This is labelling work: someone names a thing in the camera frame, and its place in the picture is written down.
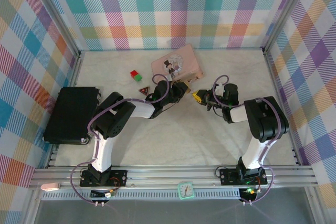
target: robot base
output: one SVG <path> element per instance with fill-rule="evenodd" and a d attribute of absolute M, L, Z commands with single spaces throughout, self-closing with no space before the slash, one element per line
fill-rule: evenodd
<path fill-rule="evenodd" d="M 221 177 L 220 184 L 222 186 L 236 186 L 236 185 L 256 186 L 259 185 L 259 180 L 261 185 L 267 185 L 267 178 L 264 169 L 261 170 L 260 175 L 251 178 L 246 178 L 243 180 L 240 179 L 240 175 L 237 169 L 220 169 L 219 176 Z"/>
<path fill-rule="evenodd" d="M 83 170 L 81 174 L 80 186 L 81 187 L 98 187 L 98 186 L 107 186 L 107 187 L 124 187 L 126 186 L 127 180 L 127 170 L 110 170 L 108 174 L 109 179 L 105 179 L 104 182 L 97 180 L 91 171 Z"/>

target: metal rail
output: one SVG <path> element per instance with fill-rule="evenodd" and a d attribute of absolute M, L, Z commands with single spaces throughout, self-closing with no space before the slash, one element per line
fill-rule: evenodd
<path fill-rule="evenodd" d="M 180 182 L 192 182 L 195 189 L 209 188 L 247 188 L 248 186 L 221 186 L 215 176 L 217 166 L 119 166 L 113 169 L 128 170 L 125 189 L 176 189 Z M 73 183 L 79 186 L 81 167 L 74 173 Z M 273 188 L 317 186 L 317 180 L 311 166 L 272 166 L 275 172 Z M 42 184 L 60 183 L 60 189 L 70 189 L 70 173 L 73 167 L 51 167 L 37 169 L 29 189 L 38 189 Z M 271 172 L 266 170 L 268 181 Z M 88 189 L 107 189 L 91 187 Z"/>

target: clock face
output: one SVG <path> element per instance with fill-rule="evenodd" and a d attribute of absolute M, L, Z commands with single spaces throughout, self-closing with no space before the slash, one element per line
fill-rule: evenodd
<path fill-rule="evenodd" d="M 192 183 L 182 183 L 179 184 L 178 186 L 179 186 L 178 192 L 181 199 L 194 197 L 194 189 Z"/>

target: checkered fabric backdrop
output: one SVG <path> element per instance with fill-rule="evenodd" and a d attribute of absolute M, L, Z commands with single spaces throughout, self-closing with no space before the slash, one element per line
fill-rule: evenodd
<path fill-rule="evenodd" d="M 0 0 L 0 223 L 18 223 L 74 57 L 41 0 Z"/>
<path fill-rule="evenodd" d="M 67 13 L 54 1 L 78 44 L 89 50 L 179 48 L 187 43 L 195 48 L 260 47 L 286 2 L 65 0 Z"/>
<path fill-rule="evenodd" d="M 269 59 L 303 163 L 336 223 L 336 0 L 299 0 Z"/>

